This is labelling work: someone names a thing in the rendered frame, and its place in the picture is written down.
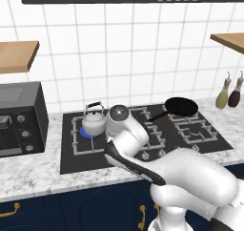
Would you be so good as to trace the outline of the black frying pan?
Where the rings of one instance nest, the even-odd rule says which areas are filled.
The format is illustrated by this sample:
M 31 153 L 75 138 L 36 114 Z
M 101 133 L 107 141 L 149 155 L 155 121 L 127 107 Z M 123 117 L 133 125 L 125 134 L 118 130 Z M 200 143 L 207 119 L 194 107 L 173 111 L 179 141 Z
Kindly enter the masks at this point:
M 165 109 L 158 115 L 154 115 L 148 119 L 149 122 L 153 122 L 160 117 L 168 114 L 176 116 L 193 116 L 197 113 L 197 104 L 185 97 L 171 97 L 165 102 Z

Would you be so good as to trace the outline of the black gas hob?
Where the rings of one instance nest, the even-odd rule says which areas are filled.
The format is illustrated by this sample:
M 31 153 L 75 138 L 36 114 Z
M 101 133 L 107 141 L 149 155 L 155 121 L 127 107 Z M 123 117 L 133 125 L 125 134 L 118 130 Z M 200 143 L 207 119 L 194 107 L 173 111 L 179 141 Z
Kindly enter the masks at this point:
M 158 151 L 166 153 L 178 147 L 191 148 L 196 144 L 201 154 L 227 151 L 232 146 L 218 133 L 215 127 L 201 114 L 190 117 L 166 115 L 154 122 L 148 119 L 164 109 L 162 104 L 134 106 L 130 108 L 132 116 L 144 127 L 149 135 L 149 142 L 136 153 L 142 161 L 158 159 Z M 83 133 L 84 114 L 63 115 L 60 173 L 71 174 L 83 171 L 108 168 L 104 158 L 104 146 L 107 136 L 102 134 L 90 137 Z M 148 160 L 141 158 L 147 152 Z

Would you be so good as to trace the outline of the navy cupboard door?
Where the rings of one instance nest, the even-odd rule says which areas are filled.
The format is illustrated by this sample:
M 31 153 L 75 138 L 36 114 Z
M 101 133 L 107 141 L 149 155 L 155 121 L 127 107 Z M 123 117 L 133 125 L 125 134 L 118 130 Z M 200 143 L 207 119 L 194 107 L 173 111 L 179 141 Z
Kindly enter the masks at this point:
M 68 231 L 140 231 L 140 205 L 150 202 L 145 180 L 72 191 L 60 195 Z
M 0 231 L 66 231 L 59 198 L 0 202 Z
M 227 169 L 233 173 L 238 179 L 244 180 L 244 163 L 229 165 Z

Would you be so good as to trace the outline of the yellow oil bottle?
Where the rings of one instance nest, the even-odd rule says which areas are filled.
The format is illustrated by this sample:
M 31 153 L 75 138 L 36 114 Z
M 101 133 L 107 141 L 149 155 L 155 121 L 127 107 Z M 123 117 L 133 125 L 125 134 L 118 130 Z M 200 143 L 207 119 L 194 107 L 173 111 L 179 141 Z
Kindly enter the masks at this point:
M 221 90 L 221 92 L 219 93 L 218 97 L 216 98 L 215 101 L 215 107 L 218 109 L 224 109 L 227 101 L 228 101 L 228 90 L 229 90 L 229 86 L 230 83 L 232 82 L 231 78 L 228 76 L 223 84 L 223 88 Z

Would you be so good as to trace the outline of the black toaster oven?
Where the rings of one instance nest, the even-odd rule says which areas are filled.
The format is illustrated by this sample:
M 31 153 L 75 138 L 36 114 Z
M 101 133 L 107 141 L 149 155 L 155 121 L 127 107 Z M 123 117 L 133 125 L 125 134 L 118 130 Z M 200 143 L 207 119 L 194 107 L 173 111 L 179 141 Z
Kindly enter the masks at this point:
M 25 121 L 20 123 L 17 117 Z M 49 117 L 40 82 L 0 84 L 0 158 L 43 153 Z M 22 137 L 23 131 L 30 132 Z M 26 146 L 34 147 L 32 152 Z

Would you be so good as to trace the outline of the dark vinegar bottle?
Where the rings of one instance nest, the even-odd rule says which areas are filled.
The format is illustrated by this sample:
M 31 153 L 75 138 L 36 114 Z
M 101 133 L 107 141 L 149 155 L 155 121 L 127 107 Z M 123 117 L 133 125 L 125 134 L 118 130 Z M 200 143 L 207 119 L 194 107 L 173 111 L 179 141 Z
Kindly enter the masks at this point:
M 229 100 L 228 100 L 229 107 L 234 108 L 238 105 L 238 103 L 240 101 L 240 91 L 241 91 L 241 86 L 242 86 L 243 82 L 244 82 L 244 76 L 241 75 L 237 79 L 234 90 L 232 91 L 231 95 L 229 96 Z

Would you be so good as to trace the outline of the wooden wall shelf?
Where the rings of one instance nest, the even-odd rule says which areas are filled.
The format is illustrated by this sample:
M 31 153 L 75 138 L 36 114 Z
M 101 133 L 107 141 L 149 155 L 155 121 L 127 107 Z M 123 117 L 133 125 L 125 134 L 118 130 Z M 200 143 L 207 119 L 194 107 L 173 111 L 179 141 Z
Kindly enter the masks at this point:
M 27 73 L 38 49 L 38 41 L 0 42 L 0 74 Z
M 238 53 L 244 54 L 244 32 L 212 33 L 210 38 Z

